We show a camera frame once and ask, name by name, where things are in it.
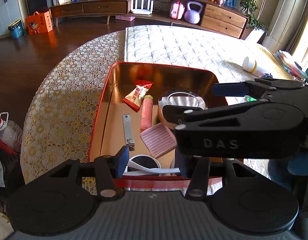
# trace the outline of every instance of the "stack of plastic bags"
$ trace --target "stack of plastic bags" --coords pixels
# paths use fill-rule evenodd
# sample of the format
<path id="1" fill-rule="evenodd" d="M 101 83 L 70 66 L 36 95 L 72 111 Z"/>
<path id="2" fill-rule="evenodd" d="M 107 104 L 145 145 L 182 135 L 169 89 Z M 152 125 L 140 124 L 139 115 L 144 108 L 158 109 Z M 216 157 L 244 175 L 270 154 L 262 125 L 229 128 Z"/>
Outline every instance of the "stack of plastic bags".
<path id="1" fill-rule="evenodd" d="M 278 62 L 280 62 L 285 71 L 290 74 L 294 80 L 298 80 L 303 83 L 308 81 L 307 74 L 296 65 L 293 57 L 288 52 L 279 50 L 274 54 L 274 56 Z"/>

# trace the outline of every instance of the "pink lip balm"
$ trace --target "pink lip balm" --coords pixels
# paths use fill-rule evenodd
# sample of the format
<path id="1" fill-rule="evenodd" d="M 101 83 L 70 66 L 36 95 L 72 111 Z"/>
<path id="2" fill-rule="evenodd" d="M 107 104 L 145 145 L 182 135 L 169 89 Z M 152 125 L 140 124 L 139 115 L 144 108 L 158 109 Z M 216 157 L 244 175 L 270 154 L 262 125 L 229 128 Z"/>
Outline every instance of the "pink lip balm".
<path id="1" fill-rule="evenodd" d="M 140 128 L 146 130 L 152 127 L 153 115 L 153 97 L 150 95 L 144 96 L 142 115 L 140 120 Z"/>

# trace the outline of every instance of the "white bottle with yellow band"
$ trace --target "white bottle with yellow band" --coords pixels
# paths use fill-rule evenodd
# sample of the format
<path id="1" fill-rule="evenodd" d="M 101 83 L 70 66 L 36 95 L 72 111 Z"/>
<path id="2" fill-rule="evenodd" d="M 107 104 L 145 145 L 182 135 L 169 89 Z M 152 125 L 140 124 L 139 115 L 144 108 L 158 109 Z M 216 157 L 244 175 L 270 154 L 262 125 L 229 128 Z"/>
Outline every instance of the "white bottle with yellow band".
<path id="1" fill-rule="evenodd" d="M 243 70 L 246 70 L 255 76 L 262 77 L 266 73 L 266 70 L 257 64 L 256 60 L 246 57 L 243 61 Z"/>

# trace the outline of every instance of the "drawer handle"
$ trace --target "drawer handle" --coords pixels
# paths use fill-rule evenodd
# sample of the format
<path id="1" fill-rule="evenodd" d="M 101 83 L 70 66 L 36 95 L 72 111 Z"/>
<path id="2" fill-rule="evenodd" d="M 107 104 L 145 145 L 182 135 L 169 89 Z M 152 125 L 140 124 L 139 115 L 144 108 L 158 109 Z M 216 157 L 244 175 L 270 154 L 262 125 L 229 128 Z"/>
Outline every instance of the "drawer handle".
<path id="1" fill-rule="evenodd" d="M 226 15 L 226 14 L 223 14 L 223 13 L 222 13 L 222 15 L 224 15 L 224 16 L 226 16 L 226 17 L 232 19 L 232 17 L 230 17 L 229 15 Z"/>
<path id="2" fill-rule="evenodd" d="M 219 25 L 219 24 L 217 25 L 217 27 L 221 27 L 221 28 L 224 28 L 225 30 L 227 30 L 227 27 Z"/>

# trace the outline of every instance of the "snack package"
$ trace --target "snack package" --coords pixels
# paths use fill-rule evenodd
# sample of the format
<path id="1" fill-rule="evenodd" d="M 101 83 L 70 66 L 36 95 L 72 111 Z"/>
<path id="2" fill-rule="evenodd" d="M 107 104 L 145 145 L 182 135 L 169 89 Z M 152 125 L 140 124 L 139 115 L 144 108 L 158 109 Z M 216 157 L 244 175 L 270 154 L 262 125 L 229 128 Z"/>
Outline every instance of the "snack package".
<path id="1" fill-rule="evenodd" d="M 146 92 L 153 85 L 153 82 L 146 80 L 136 80 L 135 85 L 136 88 L 123 98 L 123 102 L 125 102 L 131 109 L 137 112 L 140 109 L 140 105 L 142 104 L 142 100 Z"/>

